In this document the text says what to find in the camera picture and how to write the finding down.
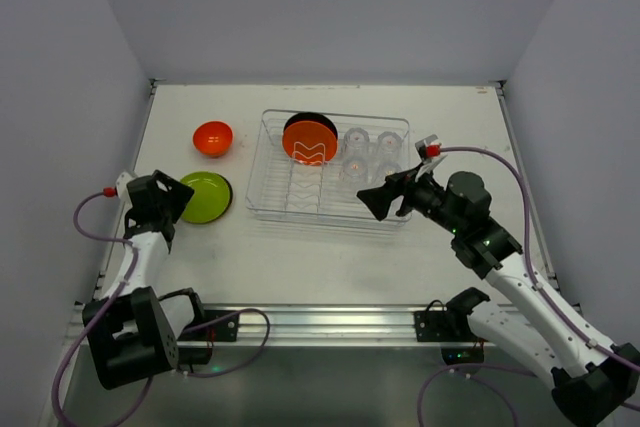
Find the green plate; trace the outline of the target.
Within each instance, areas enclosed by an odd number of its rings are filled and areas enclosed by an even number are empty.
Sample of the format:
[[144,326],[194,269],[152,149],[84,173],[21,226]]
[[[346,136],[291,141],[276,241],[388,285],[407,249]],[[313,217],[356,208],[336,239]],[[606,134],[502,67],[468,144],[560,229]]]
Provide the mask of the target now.
[[220,218],[222,175],[215,172],[199,171],[185,175],[180,182],[193,188],[194,195],[189,201],[181,219],[191,224],[207,224]]

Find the orange bowl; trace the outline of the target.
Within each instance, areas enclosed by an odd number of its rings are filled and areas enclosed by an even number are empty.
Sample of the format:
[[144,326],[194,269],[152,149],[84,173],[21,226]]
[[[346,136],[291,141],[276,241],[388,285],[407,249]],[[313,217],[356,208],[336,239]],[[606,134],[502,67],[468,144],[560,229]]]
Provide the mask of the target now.
[[232,128],[222,121],[208,121],[200,125],[193,133],[194,147],[202,155],[221,157],[226,155],[233,143]]

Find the orange plate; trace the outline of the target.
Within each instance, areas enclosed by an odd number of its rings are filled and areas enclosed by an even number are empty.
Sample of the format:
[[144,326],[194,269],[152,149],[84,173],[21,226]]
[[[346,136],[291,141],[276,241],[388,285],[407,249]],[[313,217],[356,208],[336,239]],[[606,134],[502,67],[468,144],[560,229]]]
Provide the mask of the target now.
[[336,156],[338,134],[317,121],[297,121],[284,129],[282,147],[294,161],[305,165],[321,165]]

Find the black plate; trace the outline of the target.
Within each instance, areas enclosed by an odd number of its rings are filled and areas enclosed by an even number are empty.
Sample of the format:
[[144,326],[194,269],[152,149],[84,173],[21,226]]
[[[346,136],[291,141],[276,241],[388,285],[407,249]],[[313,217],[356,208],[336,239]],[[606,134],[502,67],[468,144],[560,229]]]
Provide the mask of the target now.
[[324,114],[317,112],[298,112],[291,116],[285,123],[283,129],[288,129],[291,125],[299,122],[316,122],[328,129],[332,130],[334,133],[337,132],[335,124]]

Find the yellow patterned plate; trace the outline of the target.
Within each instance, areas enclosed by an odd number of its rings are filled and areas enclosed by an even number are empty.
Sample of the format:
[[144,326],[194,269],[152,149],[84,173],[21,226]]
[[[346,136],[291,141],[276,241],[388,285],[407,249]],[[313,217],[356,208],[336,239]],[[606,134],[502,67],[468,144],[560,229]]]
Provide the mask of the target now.
[[222,176],[223,186],[221,187],[221,212],[220,217],[223,217],[231,208],[234,200],[234,191],[229,180]]

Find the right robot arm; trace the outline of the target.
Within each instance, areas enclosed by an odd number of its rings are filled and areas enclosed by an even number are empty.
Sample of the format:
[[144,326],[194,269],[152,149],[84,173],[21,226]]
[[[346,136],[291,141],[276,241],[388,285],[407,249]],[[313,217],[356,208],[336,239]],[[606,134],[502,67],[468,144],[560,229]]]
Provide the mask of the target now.
[[456,172],[447,185],[412,169],[360,190],[358,199],[384,220],[395,199],[399,215],[416,211],[453,235],[457,259],[506,297],[522,321],[511,320],[483,292],[469,288],[446,306],[469,330],[529,369],[575,426],[596,426],[621,407],[639,382],[639,351],[590,325],[533,267],[521,245],[490,215],[480,176]]

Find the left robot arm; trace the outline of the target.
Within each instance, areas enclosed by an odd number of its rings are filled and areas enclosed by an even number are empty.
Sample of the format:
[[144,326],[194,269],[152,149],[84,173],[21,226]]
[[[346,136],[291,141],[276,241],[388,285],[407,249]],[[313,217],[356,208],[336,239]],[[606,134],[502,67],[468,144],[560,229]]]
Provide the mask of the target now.
[[178,338],[204,318],[193,289],[161,296],[154,289],[194,190],[156,170],[139,177],[122,174],[116,195],[129,204],[119,241],[122,264],[107,291],[82,311],[96,373],[107,390],[176,369]]

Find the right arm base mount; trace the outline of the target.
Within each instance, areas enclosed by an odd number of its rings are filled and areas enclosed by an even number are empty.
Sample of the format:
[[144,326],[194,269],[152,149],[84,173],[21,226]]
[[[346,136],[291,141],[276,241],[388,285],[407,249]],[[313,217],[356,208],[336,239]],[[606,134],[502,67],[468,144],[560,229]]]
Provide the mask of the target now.
[[484,341],[471,332],[459,302],[431,301],[423,310],[415,311],[413,319],[416,340],[439,344],[446,365],[484,362]]

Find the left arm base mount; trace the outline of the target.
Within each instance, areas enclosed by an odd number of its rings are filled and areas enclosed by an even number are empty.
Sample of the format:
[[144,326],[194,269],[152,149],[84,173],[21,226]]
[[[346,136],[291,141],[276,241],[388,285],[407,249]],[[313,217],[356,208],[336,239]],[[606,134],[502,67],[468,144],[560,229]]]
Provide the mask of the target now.
[[204,317],[194,320],[178,338],[179,367],[193,372],[196,366],[208,364],[214,354],[214,347],[234,343],[238,339],[239,316],[192,330],[192,327],[217,320],[229,311],[206,310]]

